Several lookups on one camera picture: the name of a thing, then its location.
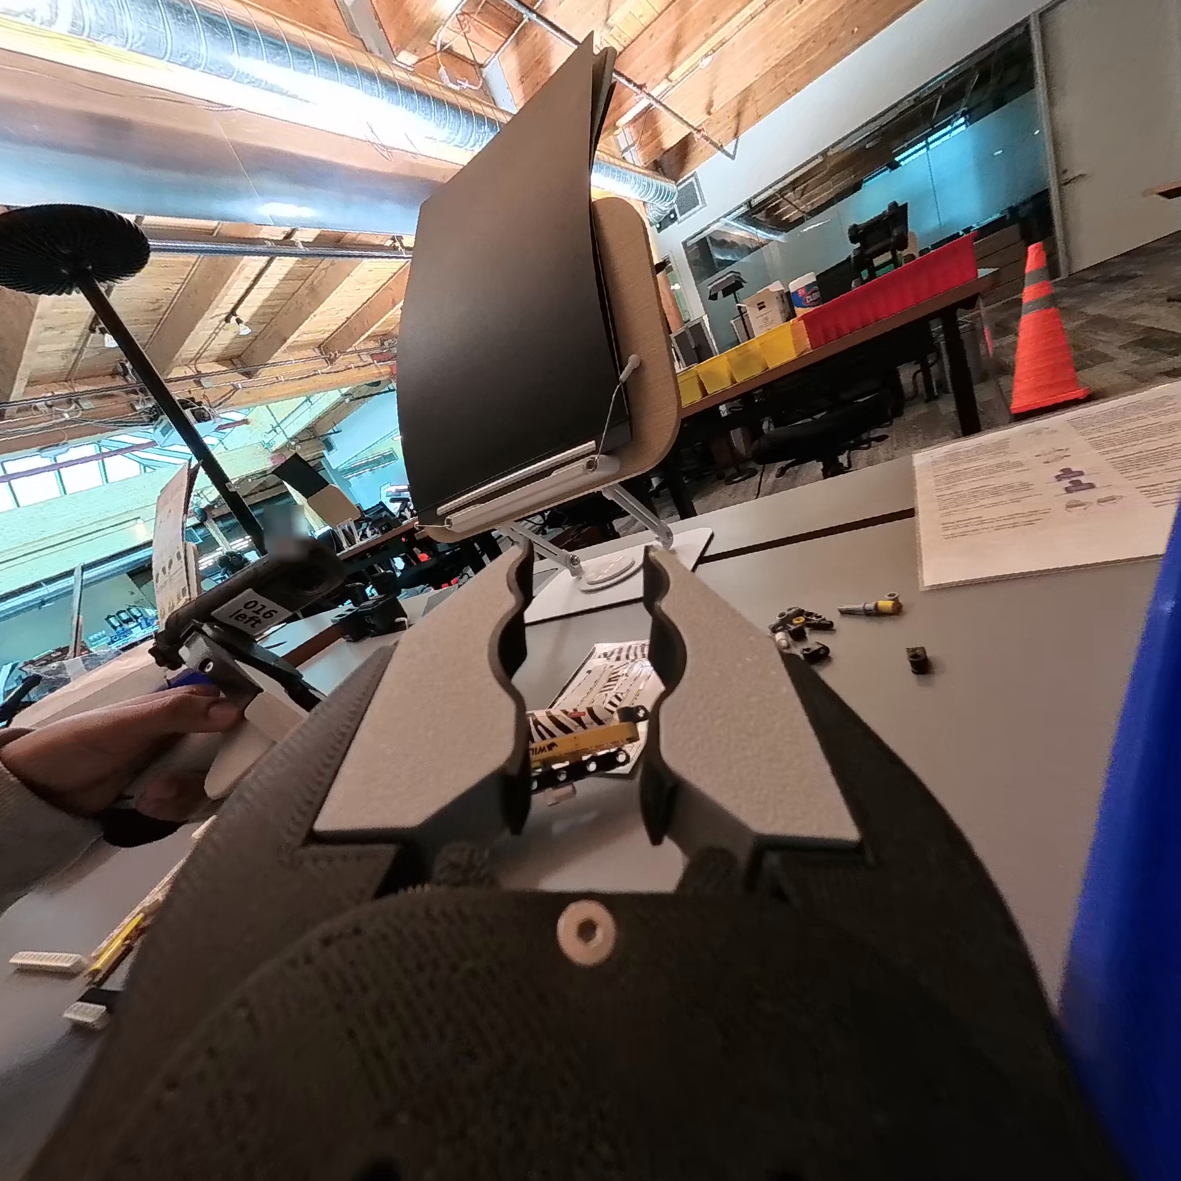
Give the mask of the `person's left hand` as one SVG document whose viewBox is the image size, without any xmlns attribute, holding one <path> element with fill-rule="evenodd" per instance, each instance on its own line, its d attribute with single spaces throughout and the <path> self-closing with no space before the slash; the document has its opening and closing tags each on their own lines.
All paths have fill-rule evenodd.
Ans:
<svg viewBox="0 0 1181 1181">
<path fill-rule="evenodd" d="M 110 808 L 142 775 L 136 810 L 179 823 L 203 795 L 203 773 L 162 771 L 186 736 L 223 734 L 242 712 L 212 686 L 155 691 L 53 721 L 1 747 L 1 765 L 33 795 L 77 817 Z"/>
</svg>

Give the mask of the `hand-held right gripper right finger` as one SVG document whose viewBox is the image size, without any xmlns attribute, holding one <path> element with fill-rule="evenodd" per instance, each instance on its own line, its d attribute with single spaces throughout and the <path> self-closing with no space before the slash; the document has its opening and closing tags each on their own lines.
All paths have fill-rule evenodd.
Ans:
<svg viewBox="0 0 1181 1181">
<path fill-rule="evenodd" d="M 757 865 L 778 848 L 852 850 L 859 830 L 770 636 L 669 551 L 643 556 L 648 660 L 661 693 L 639 773 L 648 841 Z"/>
</svg>

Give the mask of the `row of red bins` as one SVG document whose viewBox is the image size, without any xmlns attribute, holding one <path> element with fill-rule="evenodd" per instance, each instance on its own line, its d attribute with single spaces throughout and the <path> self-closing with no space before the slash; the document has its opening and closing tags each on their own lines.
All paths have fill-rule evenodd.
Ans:
<svg viewBox="0 0 1181 1181">
<path fill-rule="evenodd" d="M 975 233 L 927 251 L 881 277 L 805 312 L 794 329 L 809 348 L 829 344 L 844 335 L 916 307 L 977 277 Z"/>
</svg>

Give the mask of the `orange traffic cone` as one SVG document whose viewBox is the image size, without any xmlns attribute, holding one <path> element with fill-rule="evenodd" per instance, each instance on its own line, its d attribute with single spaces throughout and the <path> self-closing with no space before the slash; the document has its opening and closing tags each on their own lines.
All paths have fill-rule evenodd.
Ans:
<svg viewBox="0 0 1181 1181">
<path fill-rule="evenodd" d="M 1090 398 L 1077 379 L 1044 244 L 1027 246 L 1009 412 L 1014 422 Z"/>
</svg>

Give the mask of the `printed paper sheet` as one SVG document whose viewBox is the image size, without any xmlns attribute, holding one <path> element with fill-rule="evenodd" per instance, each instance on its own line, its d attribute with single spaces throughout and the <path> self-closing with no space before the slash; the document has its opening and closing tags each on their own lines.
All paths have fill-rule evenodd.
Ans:
<svg viewBox="0 0 1181 1181">
<path fill-rule="evenodd" d="M 911 462 L 924 590 L 1155 558 L 1179 505 L 1179 383 Z"/>
</svg>

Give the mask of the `zebra sticker sheet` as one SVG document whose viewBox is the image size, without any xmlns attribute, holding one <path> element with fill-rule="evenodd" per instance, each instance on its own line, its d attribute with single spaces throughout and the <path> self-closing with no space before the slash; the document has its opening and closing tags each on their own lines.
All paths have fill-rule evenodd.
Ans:
<svg viewBox="0 0 1181 1181">
<path fill-rule="evenodd" d="M 633 719 L 643 734 L 639 751 L 628 769 L 602 775 L 626 776 L 643 752 L 650 710 L 659 693 L 661 682 L 648 660 L 646 641 L 597 643 L 554 701 L 528 712 L 528 745 L 539 738 Z M 578 784 L 569 793 L 532 795 L 534 802 L 554 806 L 571 800 Z"/>
</svg>

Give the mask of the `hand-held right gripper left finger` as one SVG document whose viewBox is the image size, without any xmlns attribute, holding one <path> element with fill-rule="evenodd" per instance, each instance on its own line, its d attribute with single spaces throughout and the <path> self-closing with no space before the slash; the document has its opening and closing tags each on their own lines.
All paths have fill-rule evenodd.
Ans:
<svg viewBox="0 0 1181 1181">
<path fill-rule="evenodd" d="M 519 836 L 530 810 L 526 656 L 534 549 L 515 544 L 397 641 L 314 823 L 412 848 Z"/>
</svg>

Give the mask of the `yellow lego piece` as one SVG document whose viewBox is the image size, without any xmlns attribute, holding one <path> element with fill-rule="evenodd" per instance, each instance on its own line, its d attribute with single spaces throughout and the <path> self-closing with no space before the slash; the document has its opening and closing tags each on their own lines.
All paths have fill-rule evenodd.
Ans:
<svg viewBox="0 0 1181 1181">
<path fill-rule="evenodd" d="M 116 932 L 99 945 L 90 967 L 86 969 L 86 980 L 96 985 L 109 980 L 131 954 L 147 924 L 149 917 L 146 911 L 129 915 L 125 922 L 122 922 Z"/>
</svg>

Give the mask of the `blue plastic bin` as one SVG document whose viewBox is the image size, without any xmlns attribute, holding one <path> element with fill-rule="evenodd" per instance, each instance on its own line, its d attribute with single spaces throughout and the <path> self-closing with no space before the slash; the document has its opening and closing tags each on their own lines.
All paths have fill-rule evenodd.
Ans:
<svg viewBox="0 0 1181 1181">
<path fill-rule="evenodd" d="M 1114 734 L 1060 989 L 1092 1105 L 1136 1179 L 1179 1177 L 1179 519 Z"/>
</svg>

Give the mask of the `black office chair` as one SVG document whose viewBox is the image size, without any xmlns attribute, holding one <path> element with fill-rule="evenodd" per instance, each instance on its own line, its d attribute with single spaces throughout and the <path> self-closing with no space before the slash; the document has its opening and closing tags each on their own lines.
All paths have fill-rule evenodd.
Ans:
<svg viewBox="0 0 1181 1181">
<path fill-rule="evenodd" d="M 892 422 L 892 412 L 879 399 L 831 407 L 815 418 L 761 434 L 750 449 L 750 460 L 759 466 L 780 464 L 781 470 L 818 464 L 822 479 L 833 479 L 852 471 L 848 453 L 885 440 L 881 431 Z"/>
</svg>

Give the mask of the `black pole with round disc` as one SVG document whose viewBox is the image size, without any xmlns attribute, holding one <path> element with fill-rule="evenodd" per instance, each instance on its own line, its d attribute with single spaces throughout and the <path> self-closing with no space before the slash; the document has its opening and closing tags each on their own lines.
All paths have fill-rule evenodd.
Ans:
<svg viewBox="0 0 1181 1181">
<path fill-rule="evenodd" d="M 103 285 L 134 277 L 147 261 L 146 235 L 112 211 L 77 203 L 42 203 L 1 215 L 1 287 L 31 296 L 79 292 L 86 300 L 99 325 L 123 353 L 138 385 L 181 436 L 258 555 L 264 555 L 262 527 L 251 508 L 232 488 L 197 427 L 179 407 L 103 290 Z"/>
</svg>

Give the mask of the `long wooden table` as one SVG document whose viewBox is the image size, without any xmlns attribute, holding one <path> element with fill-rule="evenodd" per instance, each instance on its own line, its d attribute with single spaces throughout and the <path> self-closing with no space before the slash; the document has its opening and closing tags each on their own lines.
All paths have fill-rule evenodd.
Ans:
<svg viewBox="0 0 1181 1181">
<path fill-rule="evenodd" d="M 968 283 L 682 407 L 674 449 L 700 440 L 713 442 L 739 427 L 755 434 L 755 427 L 765 416 L 798 403 L 804 394 L 802 383 L 818 386 L 820 379 L 833 377 L 837 368 L 848 377 L 879 377 L 892 398 L 892 409 L 900 410 L 905 399 L 896 377 L 896 362 L 916 362 L 920 359 L 918 333 L 929 333 L 933 325 L 938 327 L 944 346 L 942 370 L 953 401 L 957 431 L 962 436 L 979 433 L 981 412 L 959 316 L 979 303 L 979 298 L 994 287 L 996 272 L 985 270 Z"/>
</svg>

